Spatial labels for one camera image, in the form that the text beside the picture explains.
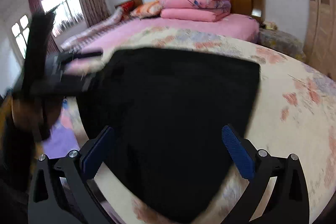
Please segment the black pants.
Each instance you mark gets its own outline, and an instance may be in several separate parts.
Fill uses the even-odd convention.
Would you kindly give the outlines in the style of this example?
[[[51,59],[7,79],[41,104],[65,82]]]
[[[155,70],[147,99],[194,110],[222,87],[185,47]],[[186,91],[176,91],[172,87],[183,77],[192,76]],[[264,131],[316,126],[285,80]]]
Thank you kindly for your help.
[[[135,196],[176,223],[191,223],[232,164],[222,128],[243,135],[260,65],[185,50],[119,50],[77,96],[89,138],[111,127],[106,165]]]

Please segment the striped floral quilt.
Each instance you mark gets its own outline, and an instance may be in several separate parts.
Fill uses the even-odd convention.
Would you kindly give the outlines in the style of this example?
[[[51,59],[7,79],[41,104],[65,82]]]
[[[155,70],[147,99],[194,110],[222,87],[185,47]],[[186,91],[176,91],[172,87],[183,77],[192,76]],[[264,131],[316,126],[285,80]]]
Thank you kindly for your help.
[[[63,52],[78,52],[129,19],[130,13],[126,12],[121,6],[118,6],[113,15],[108,19],[70,37],[60,45],[60,48]]]

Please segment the pink bed sheet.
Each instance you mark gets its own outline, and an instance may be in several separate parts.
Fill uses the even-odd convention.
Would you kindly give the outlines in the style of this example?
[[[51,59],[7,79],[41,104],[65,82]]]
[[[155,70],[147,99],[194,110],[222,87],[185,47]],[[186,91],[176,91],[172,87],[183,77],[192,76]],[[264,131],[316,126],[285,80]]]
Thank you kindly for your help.
[[[193,22],[177,19],[134,19],[124,23],[85,46],[82,51],[102,49],[102,57],[75,60],[66,72],[86,75],[102,69],[116,50],[122,48],[179,48],[241,56],[239,40],[256,43],[258,22],[246,15],[231,14],[218,22]]]

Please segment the purple floral cloth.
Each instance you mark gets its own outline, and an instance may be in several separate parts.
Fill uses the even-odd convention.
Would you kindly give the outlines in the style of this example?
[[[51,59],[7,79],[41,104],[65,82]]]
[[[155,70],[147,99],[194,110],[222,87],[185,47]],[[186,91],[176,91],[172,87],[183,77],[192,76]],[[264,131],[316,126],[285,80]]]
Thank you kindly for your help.
[[[43,152],[49,159],[65,157],[72,150],[79,150],[70,115],[70,107],[63,100],[62,110],[56,123],[51,128],[50,137],[42,142]]]

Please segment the window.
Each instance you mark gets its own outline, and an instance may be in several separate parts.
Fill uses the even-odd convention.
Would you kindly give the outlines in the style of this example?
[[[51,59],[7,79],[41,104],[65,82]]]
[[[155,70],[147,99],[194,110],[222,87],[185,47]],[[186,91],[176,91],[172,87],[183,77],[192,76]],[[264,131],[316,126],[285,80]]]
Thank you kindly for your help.
[[[45,12],[55,9],[52,37],[58,48],[65,41],[68,33],[78,27],[86,26],[79,0],[41,0],[41,5]],[[24,14],[11,26],[11,32],[22,57],[26,56],[29,24],[29,16]]]

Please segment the red pillow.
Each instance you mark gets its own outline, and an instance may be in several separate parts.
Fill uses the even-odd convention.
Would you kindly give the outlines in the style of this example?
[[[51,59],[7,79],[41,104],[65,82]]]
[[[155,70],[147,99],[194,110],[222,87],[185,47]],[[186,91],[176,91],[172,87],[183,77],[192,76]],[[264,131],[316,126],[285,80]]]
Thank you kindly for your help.
[[[135,9],[135,2],[134,1],[127,1],[121,4],[121,8],[124,14],[130,14]]]

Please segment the floral cream blanket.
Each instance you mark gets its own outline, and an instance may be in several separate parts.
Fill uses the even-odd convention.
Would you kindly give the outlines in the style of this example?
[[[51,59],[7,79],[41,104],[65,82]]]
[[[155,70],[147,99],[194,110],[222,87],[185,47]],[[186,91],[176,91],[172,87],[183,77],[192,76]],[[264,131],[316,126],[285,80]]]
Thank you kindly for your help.
[[[310,223],[335,223],[335,82],[269,48],[242,40],[234,45],[241,49],[238,58],[261,67],[248,139],[277,156],[296,153],[307,181]]]

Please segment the small wooden headboard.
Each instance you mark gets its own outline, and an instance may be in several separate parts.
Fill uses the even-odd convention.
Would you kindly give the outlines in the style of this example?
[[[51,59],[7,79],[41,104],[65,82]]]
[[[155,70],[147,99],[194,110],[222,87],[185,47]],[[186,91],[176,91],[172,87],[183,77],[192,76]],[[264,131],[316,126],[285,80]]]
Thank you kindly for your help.
[[[124,2],[121,2],[121,3],[118,3],[118,4],[114,5],[114,7],[118,8],[119,6],[122,6],[122,5],[126,4],[126,3],[132,3],[133,4],[132,7],[135,9],[138,6],[143,5],[143,0],[126,0]]]

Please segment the orange floral pillow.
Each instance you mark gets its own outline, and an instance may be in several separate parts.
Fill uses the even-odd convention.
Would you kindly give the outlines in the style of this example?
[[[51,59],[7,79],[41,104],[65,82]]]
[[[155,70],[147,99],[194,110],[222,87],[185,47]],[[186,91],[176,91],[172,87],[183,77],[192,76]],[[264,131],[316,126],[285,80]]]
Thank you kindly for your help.
[[[163,6],[158,0],[147,2],[135,8],[130,15],[137,18],[151,18],[161,13]]]

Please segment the folded pink quilt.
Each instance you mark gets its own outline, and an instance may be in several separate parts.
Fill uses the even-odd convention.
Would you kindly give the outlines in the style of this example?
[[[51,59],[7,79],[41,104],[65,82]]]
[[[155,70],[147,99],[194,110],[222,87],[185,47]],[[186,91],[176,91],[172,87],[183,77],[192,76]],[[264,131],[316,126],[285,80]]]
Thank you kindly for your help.
[[[200,22],[217,22],[231,12],[230,0],[159,0],[161,17]]]

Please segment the floral covered nightstand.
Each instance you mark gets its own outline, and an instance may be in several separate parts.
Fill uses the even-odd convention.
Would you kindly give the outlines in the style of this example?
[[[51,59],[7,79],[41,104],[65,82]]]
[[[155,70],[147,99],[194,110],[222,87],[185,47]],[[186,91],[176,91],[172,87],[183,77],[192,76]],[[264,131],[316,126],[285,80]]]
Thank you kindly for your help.
[[[303,52],[303,42],[286,32],[260,28],[259,44],[303,63],[306,61],[306,55]]]

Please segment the wooden wardrobe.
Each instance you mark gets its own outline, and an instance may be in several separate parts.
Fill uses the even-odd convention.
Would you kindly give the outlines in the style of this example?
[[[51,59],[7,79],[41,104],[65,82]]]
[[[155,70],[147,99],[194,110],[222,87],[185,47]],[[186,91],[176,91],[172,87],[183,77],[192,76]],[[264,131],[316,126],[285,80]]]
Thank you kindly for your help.
[[[309,0],[306,63],[335,80],[335,0]]]

